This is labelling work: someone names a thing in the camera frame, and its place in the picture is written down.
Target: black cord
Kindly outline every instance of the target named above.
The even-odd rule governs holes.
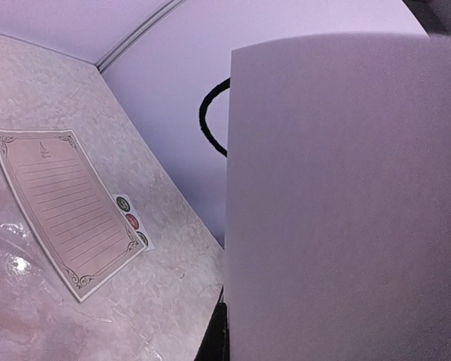
[[[213,88],[202,101],[201,107],[198,110],[198,121],[201,126],[201,131],[204,133],[205,138],[213,145],[216,150],[221,153],[223,156],[227,157],[227,149],[225,149],[219,142],[213,137],[210,132],[209,127],[205,121],[205,116],[207,114],[207,109],[209,108],[210,103],[216,98],[220,93],[229,89],[231,87],[231,78],[224,80],[221,84]]]

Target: ruled line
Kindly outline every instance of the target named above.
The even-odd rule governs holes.
[[[75,248],[80,247],[82,244],[87,243],[88,241],[90,241],[91,239],[94,239],[95,237],[101,235],[102,233],[106,233],[106,231],[110,231],[112,228],[115,228],[115,224],[113,224],[112,226],[108,227],[107,229],[101,231],[100,233],[97,233],[96,235],[93,235],[92,237],[86,239],[86,240],[83,241],[82,243],[80,243],[80,244],[78,244],[78,245],[76,245],[76,246],[73,246],[70,250],[66,250],[65,252],[68,253],[68,252],[70,252],[71,250],[74,250]]]
[[[89,182],[80,183],[80,184],[74,184],[73,186],[68,186],[68,187],[64,187],[64,188],[58,188],[57,190],[49,190],[48,192],[43,192],[43,193],[40,193],[40,194],[34,194],[33,196],[34,197],[43,196],[44,194],[59,192],[60,190],[67,190],[68,188],[79,187],[79,186],[83,186],[84,184],[88,184],[88,183]]]
[[[63,244],[65,244],[65,243],[67,243],[68,241],[71,241],[72,239],[75,239],[75,238],[78,237],[79,235],[82,235],[83,233],[87,233],[88,231],[91,231],[91,230],[94,229],[94,228],[100,227],[102,224],[106,224],[106,222],[110,222],[111,220],[112,220],[112,218],[109,218],[108,220],[105,220],[104,222],[99,223],[98,225],[93,226],[92,228],[89,228],[88,230],[83,231],[82,233],[79,233],[78,235],[75,235],[75,236],[72,237],[72,238],[69,238],[67,241],[63,241],[60,245],[63,245]]]
[[[51,201],[56,201],[57,199],[65,198],[65,197],[68,197],[68,196],[73,196],[74,194],[83,193],[83,192],[86,192],[86,191],[92,190],[92,189],[93,189],[93,188],[87,188],[86,190],[79,190],[78,192],[65,194],[64,196],[60,196],[60,197],[53,198],[53,199],[48,199],[47,201],[42,201],[42,202],[39,202],[39,203],[37,203],[37,204],[38,204],[38,205],[42,205],[42,204],[44,204],[44,203],[48,203],[48,202],[51,202]]]
[[[52,184],[58,184],[58,183],[63,183],[63,182],[68,182],[68,181],[74,181],[76,179],[81,179],[81,178],[85,178],[85,175],[81,175],[80,177],[76,177],[76,178],[69,178],[69,179],[64,179],[64,180],[58,180],[57,182],[53,182],[53,183],[48,183],[48,184],[41,184],[39,186],[33,186],[30,187],[30,190],[34,190],[35,188],[40,188],[40,187],[45,187],[45,186],[51,186]]]
[[[97,202],[100,202],[100,199],[97,199],[96,201],[90,202],[90,203],[88,203],[88,204],[86,204],[86,205],[81,205],[79,208],[88,207],[89,205],[93,205],[94,203],[97,203]],[[53,216],[53,217],[50,217],[50,218],[45,218],[45,220],[52,220],[53,218],[57,218],[57,217],[63,216],[64,214],[67,214],[67,213],[76,211],[76,210],[79,209],[79,208],[74,208],[74,209],[71,209],[70,211],[66,211],[66,212],[63,212],[63,213],[61,213],[61,214],[57,214],[56,216]]]
[[[107,214],[107,212],[105,212],[105,213],[103,213],[103,214],[101,214],[101,215],[99,215],[99,216],[97,216],[97,217],[94,217],[94,218],[92,218],[91,220],[86,220],[85,222],[83,222],[83,223],[81,223],[81,224],[78,224],[78,225],[76,225],[76,226],[73,227],[73,228],[66,229],[64,232],[60,232],[58,235],[55,235],[55,236],[58,237],[59,235],[63,235],[63,234],[66,233],[66,232],[73,231],[74,229],[76,229],[76,228],[78,228],[78,227],[80,227],[80,226],[83,226],[85,223],[88,223],[88,222],[90,222],[90,221],[92,221],[92,220],[96,220],[97,218],[100,218],[100,217],[104,216],[105,214]]]
[[[22,174],[28,174],[28,173],[38,173],[40,171],[53,171],[54,169],[62,169],[62,168],[70,168],[70,167],[76,167],[78,165],[77,164],[72,164],[72,165],[63,165],[61,167],[55,167],[55,168],[47,168],[47,169],[40,169],[38,171],[25,171]]]
[[[51,178],[51,177],[57,177],[59,175],[67,175],[67,174],[72,174],[72,173],[78,173],[79,171],[83,171],[83,169],[80,169],[78,171],[69,171],[67,173],[60,173],[60,174],[53,174],[53,175],[47,175],[45,177],[39,177],[39,178],[32,178],[32,179],[25,179],[25,182],[29,182],[29,181],[38,181],[39,179],[46,179],[46,178]]]
[[[78,202],[78,201],[83,201],[84,199],[87,199],[87,198],[90,198],[90,197],[94,197],[94,196],[95,196],[95,193],[94,193],[94,194],[91,194],[90,196],[87,196],[87,197],[75,199],[74,201],[64,203],[63,205],[56,205],[55,207],[48,208],[48,209],[44,209],[41,213],[48,212],[48,211],[52,211],[53,209],[62,207],[62,206],[64,206],[64,205],[70,205],[70,204],[72,204],[72,203],[75,203],[75,202]]]
[[[68,162],[70,160],[75,160],[74,158],[72,159],[62,159],[62,160],[51,160],[49,162],[39,162],[39,163],[32,163],[32,164],[20,164],[19,167],[30,167],[32,165],[39,165],[39,164],[50,164],[50,163],[58,163],[58,162]]]
[[[125,238],[125,236],[123,236],[121,239],[119,239],[118,241],[114,242],[113,244],[111,244],[110,246],[108,246],[107,248],[105,248],[104,250],[102,250],[101,252],[97,253],[94,257],[92,257],[91,259],[87,260],[86,262],[82,263],[81,265],[79,265],[77,268],[82,267],[83,265],[87,264],[88,262],[90,262],[92,259],[96,258],[97,256],[101,255],[102,253],[104,253],[106,250],[108,250],[110,247],[115,246],[117,243],[119,243],[120,241],[122,241]]]
[[[98,211],[99,209],[102,209],[103,207],[104,207],[104,206],[101,205],[100,207],[98,207],[98,208],[96,208],[96,209],[94,209],[94,210],[92,210],[92,211],[87,211],[87,212],[85,212],[85,213],[79,214],[78,216],[76,216],[76,217],[74,217],[74,218],[71,218],[70,220],[66,220],[66,221],[64,221],[64,222],[62,222],[62,223],[56,224],[55,226],[51,226],[51,228],[55,228],[55,227],[61,226],[62,224],[66,224],[67,222],[70,222],[71,220],[76,220],[77,218],[83,217],[83,216],[85,216],[86,214],[90,214],[90,213],[93,213],[93,212],[95,212],[95,211]]]
[[[100,241],[97,244],[94,244],[93,246],[91,246],[91,248],[89,248],[88,250],[85,250],[84,252],[82,252],[81,254],[75,256],[74,258],[72,258],[70,261],[75,261],[78,257],[83,256],[85,253],[89,252],[90,250],[93,250],[95,247],[99,246],[100,244],[104,243],[105,241],[108,241],[109,239],[111,239],[112,237],[114,237],[115,235],[118,235],[119,233],[121,233],[122,230],[119,229],[117,232],[115,232],[112,235],[109,235],[106,239]]]

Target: paper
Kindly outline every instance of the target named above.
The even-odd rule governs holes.
[[[122,213],[126,216],[132,228],[135,229],[140,239],[145,243],[146,250],[154,250],[155,247],[144,227],[144,222],[142,222],[142,219],[135,210],[129,196],[126,194],[113,194],[112,196]]]
[[[79,302],[146,248],[73,131],[0,130],[0,165],[44,252]]]

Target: round sticker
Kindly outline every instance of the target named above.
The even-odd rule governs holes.
[[[130,212],[130,204],[125,198],[117,197],[116,202],[121,210],[123,210],[124,212]]]
[[[149,241],[147,240],[145,234],[139,231],[137,231],[137,234],[141,238],[141,240],[145,243],[145,248],[149,247]]]
[[[127,218],[127,220],[129,220],[129,223],[131,224],[131,226],[134,227],[135,230],[137,230],[138,229],[138,220],[137,220],[137,218],[135,218],[130,213],[126,214],[126,218]]]

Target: lined paper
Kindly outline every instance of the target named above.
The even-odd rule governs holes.
[[[73,131],[0,130],[0,165],[32,231],[79,302],[145,249]]]

